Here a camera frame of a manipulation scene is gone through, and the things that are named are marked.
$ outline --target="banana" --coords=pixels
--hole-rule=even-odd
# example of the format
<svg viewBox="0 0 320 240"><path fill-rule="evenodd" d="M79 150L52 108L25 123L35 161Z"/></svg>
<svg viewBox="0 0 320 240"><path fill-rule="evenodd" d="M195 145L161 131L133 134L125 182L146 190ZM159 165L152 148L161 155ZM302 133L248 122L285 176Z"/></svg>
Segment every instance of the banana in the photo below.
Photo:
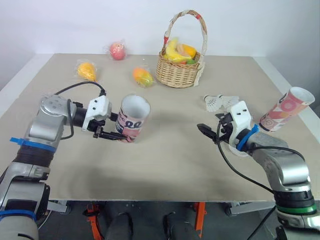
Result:
<svg viewBox="0 0 320 240"><path fill-rule="evenodd" d="M172 40L170 40L165 48L165 54L168 57L168 60L173 62L173 63L181 63L187 60L192 59L191 56L183 56L179 54L176 50L178 44L178 38L175 37Z"/></svg>

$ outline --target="red apple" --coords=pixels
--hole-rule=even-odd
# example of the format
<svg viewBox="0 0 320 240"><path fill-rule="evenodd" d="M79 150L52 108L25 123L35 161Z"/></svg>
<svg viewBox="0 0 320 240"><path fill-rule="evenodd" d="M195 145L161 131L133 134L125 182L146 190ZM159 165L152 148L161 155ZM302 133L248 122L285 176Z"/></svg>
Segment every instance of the red apple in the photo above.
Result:
<svg viewBox="0 0 320 240"><path fill-rule="evenodd" d="M114 60L123 60L126 56L125 45L121 42L113 43L109 50Z"/></svg>

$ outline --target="blue strap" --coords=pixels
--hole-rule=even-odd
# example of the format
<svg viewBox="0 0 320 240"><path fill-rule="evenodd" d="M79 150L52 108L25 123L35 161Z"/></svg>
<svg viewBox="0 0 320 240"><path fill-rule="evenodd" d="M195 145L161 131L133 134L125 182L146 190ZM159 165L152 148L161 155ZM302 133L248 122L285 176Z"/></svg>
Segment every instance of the blue strap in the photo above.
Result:
<svg viewBox="0 0 320 240"><path fill-rule="evenodd" d="M26 145L26 146L30 146L30 147L39 148L39 149L49 150L49 151L54 152L54 153L57 150L53 146L49 146L49 145L38 143L38 142L34 142L34 141L28 141L28 140L25 140L23 138L12 137L10 139L10 142L17 143L18 145Z"/></svg>
<svg viewBox="0 0 320 240"><path fill-rule="evenodd" d="M241 151L243 146L246 144L246 142L248 141L248 139L255 133L259 132L259 127L257 124L255 124L253 126L253 128L251 129L250 132L247 133L247 135L244 136L244 138L241 139L241 141L238 143L238 145L236 146L236 149L238 151Z"/></svg>
<svg viewBox="0 0 320 240"><path fill-rule="evenodd" d="M36 214L33 211L22 210L22 209L0 211L0 219L4 218L5 216L16 216L16 215L28 216L28 217L31 217L34 221L36 221Z"/></svg>

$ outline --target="beige tabletop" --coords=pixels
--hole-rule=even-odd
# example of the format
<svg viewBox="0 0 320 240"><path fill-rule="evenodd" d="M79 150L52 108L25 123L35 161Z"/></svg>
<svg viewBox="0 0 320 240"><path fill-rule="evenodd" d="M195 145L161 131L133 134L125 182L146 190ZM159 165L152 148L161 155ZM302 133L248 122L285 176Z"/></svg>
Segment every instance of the beige tabletop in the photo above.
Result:
<svg viewBox="0 0 320 240"><path fill-rule="evenodd" d="M0 171L15 158L19 146L11 137L24 136L37 114L40 98L80 80L75 77L78 59L93 61L99 83L118 112L124 96L136 93L151 105L148 121L135 143L92 137L75 130L60 142L51 163L47 184L51 199L156 200L156 201L269 201L273 196L236 175L226 165L217 146L197 129L205 123L213 129L217 119L206 111L203 96L239 96L247 103L255 122L281 97L276 86L251 57L206 56L199 86L170 88L157 83L139 87L132 70L148 63L154 73L157 56L129 56L112 61L103 54L55 54L0 118ZM86 107L99 89L83 85L62 94ZM106 129L113 131L108 121ZM64 135L70 132L65 127ZM273 136L301 152L310 169L313 195L320 199L320 145L299 117ZM243 174L269 186L264 170L251 157L233 155L223 146L230 162Z"/></svg>

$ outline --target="paper cup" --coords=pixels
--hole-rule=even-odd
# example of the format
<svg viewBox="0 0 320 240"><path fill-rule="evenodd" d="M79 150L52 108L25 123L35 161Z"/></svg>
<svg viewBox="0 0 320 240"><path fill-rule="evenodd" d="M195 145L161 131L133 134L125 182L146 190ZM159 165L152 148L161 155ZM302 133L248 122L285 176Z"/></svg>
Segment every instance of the paper cup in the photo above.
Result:
<svg viewBox="0 0 320 240"><path fill-rule="evenodd" d="M134 142L142 130L149 116L150 104L141 96L130 94L125 96L121 102L115 129L118 133L127 136L122 142Z"/></svg>
<svg viewBox="0 0 320 240"><path fill-rule="evenodd" d="M260 126L275 132L314 101L315 96L311 92L294 86L260 119Z"/></svg>

